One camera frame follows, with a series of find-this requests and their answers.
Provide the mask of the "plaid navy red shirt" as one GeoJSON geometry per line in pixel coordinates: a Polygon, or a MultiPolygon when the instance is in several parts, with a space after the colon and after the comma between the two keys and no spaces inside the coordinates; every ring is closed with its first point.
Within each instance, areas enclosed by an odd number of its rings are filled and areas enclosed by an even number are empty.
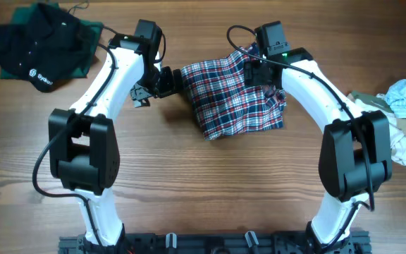
{"type": "Polygon", "coordinates": [[[223,58],[180,69],[205,140],[284,127],[285,92],[270,85],[246,86],[244,64],[250,60],[235,50],[223,58]]]}

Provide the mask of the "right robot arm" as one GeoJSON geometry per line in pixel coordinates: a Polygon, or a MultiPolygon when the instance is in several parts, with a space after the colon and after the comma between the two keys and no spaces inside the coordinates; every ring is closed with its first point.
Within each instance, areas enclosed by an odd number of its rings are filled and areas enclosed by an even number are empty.
{"type": "Polygon", "coordinates": [[[244,66],[248,87],[272,85],[292,95],[322,132],[319,178],[325,193],[308,223],[308,253],[355,246],[350,227],[360,208],[375,210],[375,193],[392,176],[389,121],[350,101],[304,48],[291,49],[281,22],[252,30],[259,47],[244,66]]]}

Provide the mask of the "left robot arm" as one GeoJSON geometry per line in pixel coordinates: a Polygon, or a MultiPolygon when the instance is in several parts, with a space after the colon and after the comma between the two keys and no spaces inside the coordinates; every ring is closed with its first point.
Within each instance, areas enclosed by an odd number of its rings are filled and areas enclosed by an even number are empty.
{"type": "Polygon", "coordinates": [[[183,90],[180,70],[163,67],[166,46],[161,28],[140,19],[133,35],[117,33],[105,47],[100,72],[70,109],[55,109],[49,117],[51,175],[60,179],[66,198],[78,200],[86,232],[63,237],[60,253],[128,253],[125,227],[118,217],[112,186],[120,168],[114,121],[127,98],[136,107],[151,98],[183,90]]]}

